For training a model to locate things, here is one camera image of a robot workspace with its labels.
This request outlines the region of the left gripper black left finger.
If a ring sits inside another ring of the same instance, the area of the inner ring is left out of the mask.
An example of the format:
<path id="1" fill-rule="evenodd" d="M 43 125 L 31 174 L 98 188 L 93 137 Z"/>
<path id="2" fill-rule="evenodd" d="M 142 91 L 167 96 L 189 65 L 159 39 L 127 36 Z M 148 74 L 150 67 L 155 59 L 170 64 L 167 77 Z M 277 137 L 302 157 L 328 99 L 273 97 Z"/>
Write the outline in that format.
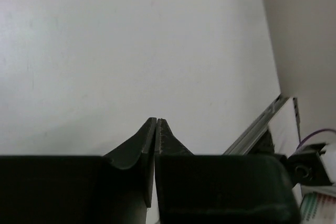
<path id="1" fill-rule="evenodd" d="M 1 156 L 1 223 L 145 223 L 156 122 L 103 156 Z"/>

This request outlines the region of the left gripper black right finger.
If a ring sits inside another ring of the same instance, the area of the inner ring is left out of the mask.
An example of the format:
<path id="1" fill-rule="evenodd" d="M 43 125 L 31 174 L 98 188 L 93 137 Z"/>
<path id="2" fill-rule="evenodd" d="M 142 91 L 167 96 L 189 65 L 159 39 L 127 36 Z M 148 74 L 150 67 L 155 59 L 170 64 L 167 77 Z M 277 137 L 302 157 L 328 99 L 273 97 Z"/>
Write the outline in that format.
<path id="1" fill-rule="evenodd" d="M 195 155 L 160 119 L 154 158 L 161 223 L 301 223 L 283 155 Z"/>

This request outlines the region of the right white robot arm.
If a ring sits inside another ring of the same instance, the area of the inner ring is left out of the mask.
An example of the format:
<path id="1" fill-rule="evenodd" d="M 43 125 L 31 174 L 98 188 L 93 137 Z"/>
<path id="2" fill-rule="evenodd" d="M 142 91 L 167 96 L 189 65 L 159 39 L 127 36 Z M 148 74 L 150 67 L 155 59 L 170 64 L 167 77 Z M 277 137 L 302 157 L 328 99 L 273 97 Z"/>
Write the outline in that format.
<path id="1" fill-rule="evenodd" d="M 335 144 L 303 145 L 291 156 L 279 156 L 292 184 L 310 187 L 334 186 Z"/>

